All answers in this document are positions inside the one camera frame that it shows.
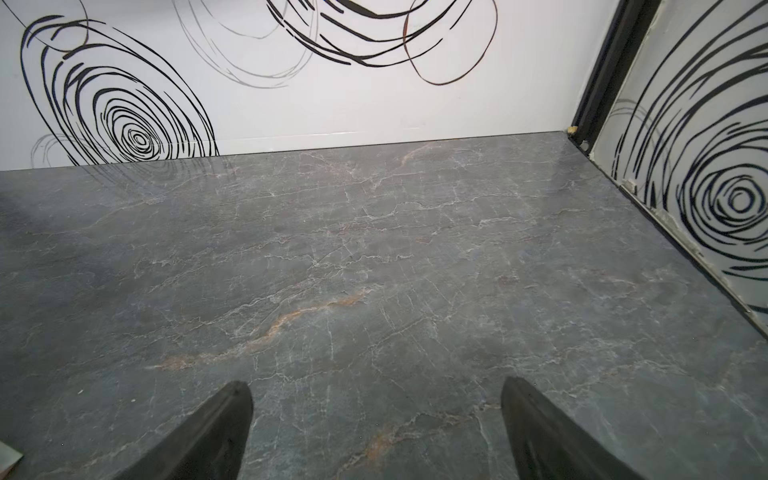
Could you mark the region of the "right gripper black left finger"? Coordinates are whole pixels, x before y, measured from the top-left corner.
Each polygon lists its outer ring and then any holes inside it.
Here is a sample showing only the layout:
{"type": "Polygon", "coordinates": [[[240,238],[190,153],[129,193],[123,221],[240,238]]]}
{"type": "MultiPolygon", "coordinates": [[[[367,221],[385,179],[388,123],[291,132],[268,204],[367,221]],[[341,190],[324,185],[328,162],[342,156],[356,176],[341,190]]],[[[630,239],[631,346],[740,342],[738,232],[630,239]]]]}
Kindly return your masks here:
{"type": "Polygon", "coordinates": [[[117,477],[236,479],[252,418],[248,384],[231,381],[117,477]]]}

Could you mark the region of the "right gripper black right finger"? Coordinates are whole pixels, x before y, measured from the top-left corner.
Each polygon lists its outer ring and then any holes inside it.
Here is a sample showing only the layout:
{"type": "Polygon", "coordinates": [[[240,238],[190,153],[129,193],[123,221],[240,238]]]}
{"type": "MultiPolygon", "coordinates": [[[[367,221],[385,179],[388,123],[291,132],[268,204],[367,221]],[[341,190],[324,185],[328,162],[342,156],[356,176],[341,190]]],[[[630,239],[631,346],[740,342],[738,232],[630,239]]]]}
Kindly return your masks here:
{"type": "Polygon", "coordinates": [[[533,384],[505,379],[501,411],[521,479],[639,479],[533,384]]]}

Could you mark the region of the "black corner frame post right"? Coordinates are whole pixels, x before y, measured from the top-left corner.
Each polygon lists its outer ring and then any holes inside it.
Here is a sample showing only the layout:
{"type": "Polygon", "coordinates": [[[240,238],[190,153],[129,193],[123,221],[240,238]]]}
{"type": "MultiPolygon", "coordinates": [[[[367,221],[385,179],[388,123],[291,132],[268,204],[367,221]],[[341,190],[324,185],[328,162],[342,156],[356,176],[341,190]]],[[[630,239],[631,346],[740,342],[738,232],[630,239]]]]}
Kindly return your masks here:
{"type": "Polygon", "coordinates": [[[569,127],[569,138],[583,153],[594,146],[661,3],[618,3],[569,127]]]}

